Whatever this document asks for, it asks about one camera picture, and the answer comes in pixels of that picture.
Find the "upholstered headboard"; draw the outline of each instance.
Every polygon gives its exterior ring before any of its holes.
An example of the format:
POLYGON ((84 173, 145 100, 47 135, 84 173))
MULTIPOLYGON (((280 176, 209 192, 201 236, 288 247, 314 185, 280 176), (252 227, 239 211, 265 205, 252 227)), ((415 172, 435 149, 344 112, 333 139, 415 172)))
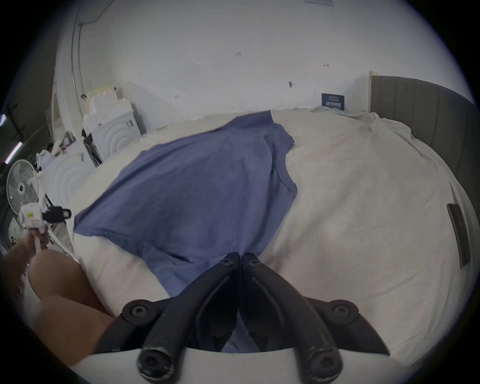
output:
POLYGON ((465 189, 480 218, 480 115, 463 96, 422 80, 371 76, 370 112, 404 123, 433 148, 465 189))

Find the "leg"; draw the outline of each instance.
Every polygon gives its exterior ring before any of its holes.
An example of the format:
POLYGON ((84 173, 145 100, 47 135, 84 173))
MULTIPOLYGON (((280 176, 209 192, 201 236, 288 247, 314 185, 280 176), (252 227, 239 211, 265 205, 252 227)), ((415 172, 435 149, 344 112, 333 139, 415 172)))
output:
POLYGON ((33 327, 43 344, 65 365, 72 366, 92 352, 113 318, 61 296, 41 302, 33 327))
POLYGON ((108 314, 82 266, 60 252, 44 250, 35 255, 28 269, 28 280, 42 301, 48 296, 62 296, 108 314))

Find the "light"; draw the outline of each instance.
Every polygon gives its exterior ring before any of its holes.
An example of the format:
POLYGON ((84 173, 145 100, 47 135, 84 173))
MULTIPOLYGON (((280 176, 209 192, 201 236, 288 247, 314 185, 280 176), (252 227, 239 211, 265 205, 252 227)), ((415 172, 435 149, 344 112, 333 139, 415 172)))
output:
POLYGON ((15 154, 18 152, 18 150, 20 149, 20 147, 22 146, 22 142, 19 142, 14 149, 12 149, 12 151, 10 152, 10 154, 8 155, 7 159, 5 160, 5 164, 8 164, 10 163, 10 160, 13 159, 13 157, 15 156, 15 154))

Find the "mattress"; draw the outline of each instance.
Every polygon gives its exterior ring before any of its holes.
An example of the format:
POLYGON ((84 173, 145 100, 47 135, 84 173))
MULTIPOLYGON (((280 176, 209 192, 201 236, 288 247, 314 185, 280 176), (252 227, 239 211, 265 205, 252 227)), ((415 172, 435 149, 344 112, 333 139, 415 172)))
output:
MULTIPOLYGON (((93 203, 141 151, 238 115, 173 124, 136 139, 90 175, 71 199, 72 214, 93 203)), ((478 274, 480 227, 467 195, 402 123, 322 108, 272 117, 295 140, 286 166, 298 195, 260 260, 304 296, 352 301, 393 359, 415 363, 451 328, 478 274), (461 207, 467 223, 471 261, 462 269, 448 203, 461 207)), ((68 226, 75 255, 113 316, 131 300, 168 297, 142 259, 68 226)))

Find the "bolt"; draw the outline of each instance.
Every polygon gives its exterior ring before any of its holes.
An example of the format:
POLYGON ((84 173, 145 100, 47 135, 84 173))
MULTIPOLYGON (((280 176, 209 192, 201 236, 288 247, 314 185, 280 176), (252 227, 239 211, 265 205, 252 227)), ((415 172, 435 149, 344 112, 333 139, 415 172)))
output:
POLYGON ((340 360, 340 356, 337 352, 318 352, 310 360, 310 371, 316 377, 331 377, 339 374, 341 370, 342 360, 340 360))
POLYGON ((145 317, 148 313, 148 308, 144 305, 135 305, 130 311, 133 317, 145 317))
POLYGON ((337 317, 347 317, 350 315, 350 309, 346 305, 337 305, 332 309, 332 312, 337 317))
POLYGON ((137 367, 143 376, 161 379, 170 371, 170 358, 157 350, 145 350, 140 353, 137 367))

